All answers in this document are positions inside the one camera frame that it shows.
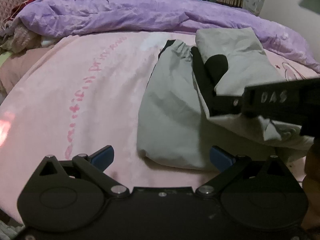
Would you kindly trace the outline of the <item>grey and black jacket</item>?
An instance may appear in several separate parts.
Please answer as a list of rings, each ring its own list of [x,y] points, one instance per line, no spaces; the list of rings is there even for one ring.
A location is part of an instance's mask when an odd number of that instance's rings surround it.
[[[246,87],[281,82],[251,28],[202,29],[195,45],[168,40],[159,53],[138,114],[141,157],[171,167],[210,170],[209,150],[263,160],[306,155],[312,137],[298,125],[242,115]]]

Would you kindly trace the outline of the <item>pink bed sheet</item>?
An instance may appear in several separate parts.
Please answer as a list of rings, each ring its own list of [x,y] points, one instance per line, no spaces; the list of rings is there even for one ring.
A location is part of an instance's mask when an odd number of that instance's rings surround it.
[[[256,160],[281,154],[293,162],[313,139],[300,127],[241,115],[210,117],[195,81],[191,48],[203,61],[227,57],[218,95],[299,79],[315,71],[264,49],[251,28],[212,28],[194,35],[100,33],[63,38],[1,104],[1,209],[20,222],[17,200],[47,155],[58,160],[110,145],[106,174],[129,189],[198,187],[217,174],[213,145]]]

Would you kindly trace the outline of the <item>clothes heap beside pillow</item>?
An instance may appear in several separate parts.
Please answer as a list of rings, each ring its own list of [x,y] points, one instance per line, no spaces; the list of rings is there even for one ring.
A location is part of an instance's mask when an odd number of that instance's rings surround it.
[[[1,54],[9,51],[13,54],[35,48],[47,48],[60,41],[60,38],[41,36],[29,30],[17,15],[28,4],[36,0],[26,0],[14,7],[8,17],[1,19]]]

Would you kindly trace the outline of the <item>purple duvet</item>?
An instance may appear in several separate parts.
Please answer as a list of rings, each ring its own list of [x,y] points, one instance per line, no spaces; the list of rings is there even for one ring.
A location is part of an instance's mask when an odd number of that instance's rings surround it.
[[[195,33],[252,28],[263,48],[319,71],[307,41],[294,30],[250,12],[198,0],[36,0],[16,16],[29,30],[62,38],[107,31]]]

